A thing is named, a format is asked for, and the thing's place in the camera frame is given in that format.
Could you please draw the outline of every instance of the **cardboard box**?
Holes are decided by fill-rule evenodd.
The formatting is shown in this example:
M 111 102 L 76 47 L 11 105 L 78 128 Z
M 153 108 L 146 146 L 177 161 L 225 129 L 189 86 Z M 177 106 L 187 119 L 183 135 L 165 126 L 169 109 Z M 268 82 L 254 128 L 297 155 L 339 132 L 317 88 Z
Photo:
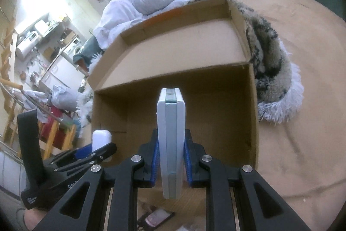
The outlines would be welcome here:
M 176 8 L 123 32 L 89 77 L 92 130 L 112 132 L 118 146 L 112 164 L 149 141 L 161 88 L 178 87 L 194 142 L 227 165 L 256 167 L 257 95 L 249 59 L 244 19 L 226 0 Z M 200 215 L 204 190 L 186 190 L 179 200 L 163 200 L 158 184 L 140 189 L 138 198 Z

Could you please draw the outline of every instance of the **fur blanket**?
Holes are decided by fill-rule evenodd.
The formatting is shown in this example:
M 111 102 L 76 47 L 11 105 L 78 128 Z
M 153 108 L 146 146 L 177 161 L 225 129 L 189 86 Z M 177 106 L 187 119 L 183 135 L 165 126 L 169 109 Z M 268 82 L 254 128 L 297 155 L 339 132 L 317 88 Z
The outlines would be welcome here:
M 290 62 L 289 53 L 267 20 L 243 3 L 227 1 L 236 5 L 245 18 L 250 62 L 254 66 L 259 119 L 274 123 L 289 120 L 298 112 L 303 100 L 304 87 L 301 84 L 299 67 Z M 100 58 L 99 54 L 94 56 L 90 72 Z M 78 101 L 78 115 L 81 117 L 82 127 L 91 120 L 92 97 L 90 90 Z

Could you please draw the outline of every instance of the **brown bed sheet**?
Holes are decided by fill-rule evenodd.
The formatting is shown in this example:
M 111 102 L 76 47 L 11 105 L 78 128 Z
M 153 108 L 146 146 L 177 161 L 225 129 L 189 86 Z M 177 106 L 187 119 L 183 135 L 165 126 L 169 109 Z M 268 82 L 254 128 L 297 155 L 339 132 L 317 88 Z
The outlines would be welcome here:
M 301 69 L 301 111 L 260 122 L 259 173 L 313 231 L 346 201 L 346 23 L 314 0 L 239 0 L 271 22 Z

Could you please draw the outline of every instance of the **silver screw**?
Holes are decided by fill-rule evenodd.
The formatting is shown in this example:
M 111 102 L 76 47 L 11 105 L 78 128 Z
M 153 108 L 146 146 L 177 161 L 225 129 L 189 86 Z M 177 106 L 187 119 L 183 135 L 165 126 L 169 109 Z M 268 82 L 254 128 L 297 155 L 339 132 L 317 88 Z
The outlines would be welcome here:
M 93 165 L 93 166 L 90 168 L 90 170 L 91 170 L 92 172 L 99 172 L 100 169 L 101 169 L 101 166 L 100 166 L 100 165 Z
M 204 162 L 210 162 L 213 158 L 211 157 L 211 155 L 203 155 L 202 156 L 202 161 Z
M 251 165 L 243 165 L 243 171 L 252 172 L 252 166 Z
M 131 161 L 138 163 L 141 161 L 141 159 L 142 159 L 142 157 L 140 155 L 134 155 L 134 156 L 132 156 Z

